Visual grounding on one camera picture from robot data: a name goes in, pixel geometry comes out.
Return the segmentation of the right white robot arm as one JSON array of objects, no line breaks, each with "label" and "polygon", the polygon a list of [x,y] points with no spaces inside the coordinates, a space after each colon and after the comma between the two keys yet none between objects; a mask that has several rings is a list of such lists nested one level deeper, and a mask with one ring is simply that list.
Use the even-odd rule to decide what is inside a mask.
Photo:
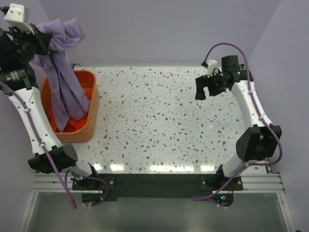
[{"label": "right white robot arm", "polygon": [[225,164],[219,166],[214,178],[208,184],[221,190],[232,185],[244,170],[253,165],[263,165],[272,157],[282,135],[280,126],[275,126],[266,115],[257,97],[250,71],[239,65],[237,56],[221,59],[222,65],[209,59],[202,63],[207,74],[196,78],[195,99],[206,99],[204,89],[214,97],[229,90],[235,97],[245,123],[245,132],[236,142],[236,153]]}]

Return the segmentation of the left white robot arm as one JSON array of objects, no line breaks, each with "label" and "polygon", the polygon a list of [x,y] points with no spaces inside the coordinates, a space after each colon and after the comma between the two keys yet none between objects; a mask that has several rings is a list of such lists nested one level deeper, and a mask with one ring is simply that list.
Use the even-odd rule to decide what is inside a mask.
[{"label": "left white robot arm", "polygon": [[49,174],[70,171],[83,178],[88,189],[96,189],[100,178],[95,168],[80,161],[72,144],[63,145],[55,135],[43,109],[41,94],[30,61],[48,55],[50,34],[25,32],[17,27],[0,31],[0,89],[18,111],[31,141],[30,168]]}]

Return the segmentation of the purple t shirt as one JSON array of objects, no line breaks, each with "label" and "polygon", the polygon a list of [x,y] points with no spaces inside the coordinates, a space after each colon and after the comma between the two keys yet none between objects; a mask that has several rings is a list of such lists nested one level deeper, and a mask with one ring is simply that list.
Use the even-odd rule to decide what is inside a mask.
[{"label": "purple t shirt", "polygon": [[76,18],[66,22],[56,19],[36,27],[40,32],[52,35],[48,45],[50,54],[35,55],[31,62],[40,66],[48,77],[55,124],[62,132],[71,118],[82,119],[90,107],[90,100],[66,59],[66,53],[86,35]]}]

